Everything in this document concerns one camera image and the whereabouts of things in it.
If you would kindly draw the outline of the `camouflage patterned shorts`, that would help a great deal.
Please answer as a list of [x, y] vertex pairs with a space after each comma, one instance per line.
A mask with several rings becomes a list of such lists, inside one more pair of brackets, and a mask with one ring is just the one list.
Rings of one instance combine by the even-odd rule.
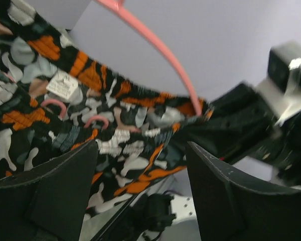
[[170, 139], [196, 120], [189, 97], [131, 82], [25, 1], [0, 1], [0, 180], [95, 141], [89, 220], [185, 169]]

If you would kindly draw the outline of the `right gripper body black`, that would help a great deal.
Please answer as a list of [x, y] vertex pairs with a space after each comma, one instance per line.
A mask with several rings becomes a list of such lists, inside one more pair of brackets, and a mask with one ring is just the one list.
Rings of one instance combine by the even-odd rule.
[[212, 104], [217, 157], [234, 164], [249, 156], [277, 169], [285, 185], [301, 185], [301, 112], [277, 124], [260, 94], [245, 82]]

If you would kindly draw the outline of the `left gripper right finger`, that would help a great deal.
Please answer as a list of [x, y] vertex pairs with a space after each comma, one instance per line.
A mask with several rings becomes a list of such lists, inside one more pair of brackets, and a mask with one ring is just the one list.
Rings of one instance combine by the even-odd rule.
[[301, 190], [251, 176], [193, 142], [186, 159], [202, 240], [301, 240]]

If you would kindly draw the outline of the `pink hanger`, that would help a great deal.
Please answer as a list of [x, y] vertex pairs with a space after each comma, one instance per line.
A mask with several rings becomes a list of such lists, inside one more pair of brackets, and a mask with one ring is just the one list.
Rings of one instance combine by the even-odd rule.
[[[123, 6], [124, 1], [99, 0], [98, 3], [113, 12], [113, 14], [117, 15], [117, 17], [145, 38], [151, 45], [153, 45], [154, 48], [157, 49], [158, 52], [163, 55], [163, 57], [166, 58], [183, 81], [186, 90], [189, 92], [195, 113], [197, 116], [200, 116], [202, 114], [202, 107], [194, 86], [186, 71], [170, 49], [148, 27], [146, 27], [138, 18], [136, 18]], [[48, 84], [47, 90], [63, 99], [68, 99], [73, 95], [77, 86], [78, 84], [73, 77], [70, 77], [65, 73], [62, 75], [56, 74], [51, 83]]]

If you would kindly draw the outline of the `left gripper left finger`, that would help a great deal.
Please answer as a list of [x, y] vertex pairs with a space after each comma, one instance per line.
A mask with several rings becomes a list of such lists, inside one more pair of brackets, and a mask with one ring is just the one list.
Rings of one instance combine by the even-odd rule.
[[97, 156], [89, 141], [0, 180], [0, 240], [78, 240]]

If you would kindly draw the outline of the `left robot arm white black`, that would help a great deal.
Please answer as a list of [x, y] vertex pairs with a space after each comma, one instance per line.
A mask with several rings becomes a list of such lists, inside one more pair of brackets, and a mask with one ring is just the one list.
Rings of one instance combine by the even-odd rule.
[[[79, 240], [97, 145], [0, 180], [0, 240]], [[263, 181], [187, 145], [193, 195], [143, 194], [93, 240], [137, 240], [196, 219], [204, 240], [301, 240], [301, 190]]]

